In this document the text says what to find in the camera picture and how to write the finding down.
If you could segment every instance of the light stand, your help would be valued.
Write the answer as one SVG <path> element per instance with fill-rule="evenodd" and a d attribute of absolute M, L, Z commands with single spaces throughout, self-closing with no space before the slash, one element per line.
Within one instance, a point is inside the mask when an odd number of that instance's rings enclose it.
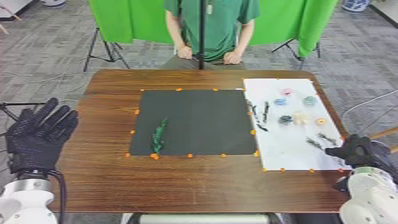
<path fill-rule="evenodd" d="M 206 34 L 206 7 L 208 7 L 208 1 L 201 0 L 201 7 L 199 7 L 199 70 L 205 69 L 205 34 Z"/>

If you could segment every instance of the white paper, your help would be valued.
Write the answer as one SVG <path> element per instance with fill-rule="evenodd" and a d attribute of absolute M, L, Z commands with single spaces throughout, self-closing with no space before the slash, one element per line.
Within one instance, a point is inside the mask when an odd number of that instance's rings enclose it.
<path fill-rule="evenodd" d="M 283 90 L 292 89 L 293 94 L 283 95 Z M 308 96 L 317 98 L 317 105 L 306 106 L 302 100 Z M 308 79 L 245 79 L 245 98 L 253 105 L 258 106 L 258 118 L 263 121 L 265 102 L 269 101 L 269 119 L 265 132 L 256 126 L 256 120 L 253 117 L 253 125 L 256 130 L 256 140 L 260 147 L 260 155 L 263 168 L 267 170 L 338 170 L 350 169 L 343 165 L 343 160 L 331 157 L 324 150 L 320 150 L 308 142 L 311 138 L 320 144 L 324 149 L 336 147 L 332 143 L 318 137 L 318 133 L 324 133 L 329 138 L 338 141 L 341 146 L 341 135 L 332 122 L 332 118 L 325 109 L 322 99 L 317 95 L 313 82 Z M 274 104 L 276 99 L 286 99 L 288 105 L 279 106 Z M 306 125 L 279 124 L 279 118 L 283 115 L 293 115 L 293 113 L 304 113 L 309 116 L 309 123 Z M 317 125 L 317 119 L 325 118 L 327 124 Z"/>

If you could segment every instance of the green screen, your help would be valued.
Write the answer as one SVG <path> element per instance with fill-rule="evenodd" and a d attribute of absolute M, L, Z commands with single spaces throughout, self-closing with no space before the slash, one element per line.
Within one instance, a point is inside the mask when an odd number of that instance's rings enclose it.
<path fill-rule="evenodd" d="M 89 0 L 96 23 L 109 42 L 133 39 L 171 43 L 164 0 Z M 253 45 L 299 40 L 299 56 L 313 52 L 338 0 L 260 0 Z"/>

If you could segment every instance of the wooden table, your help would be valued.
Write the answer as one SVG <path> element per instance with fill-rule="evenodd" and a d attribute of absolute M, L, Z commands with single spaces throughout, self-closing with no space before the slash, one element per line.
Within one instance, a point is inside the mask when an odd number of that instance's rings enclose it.
<path fill-rule="evenodd" d="M 295 71 L 102 70 L 80 102 L 80 126 L 62 152 L 68 212 L 338 212 L 347 196 L 332 184 L 338 171 L 267 172 L 247 156 L 125 157 L 142 92 L 176 88 L 235 89 L 242 78 L 306 78 L 341 131 L 315 76 Z"/>

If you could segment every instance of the blue object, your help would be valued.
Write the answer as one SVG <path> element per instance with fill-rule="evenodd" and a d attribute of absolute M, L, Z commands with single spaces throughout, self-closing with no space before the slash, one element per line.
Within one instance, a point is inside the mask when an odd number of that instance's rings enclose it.
<path fill-rule="evenodd" d="M 313 96 L 308 96 L 302 100 L 302 103 L 306 106 L 313 107 L 317 104 L 317 98 Z"/>
<path fill-rule="evenodd" d="M 293 117 L 288 116 L 288 115 L 285 115 L 285 116 L 279 118 L 279 124 L 288 125 L 292 122 L 293 122 Z"/>
<path fill-rule="evenodd" d="M 285 106 L 288 104 L 286 99 L 276 99 L 276 105 Z"/>
<path fill-rule="evenodd" d="M 343 9 L 348 12 L 363 12 L 370 6 L 372 0 L 343 0 Z"/>

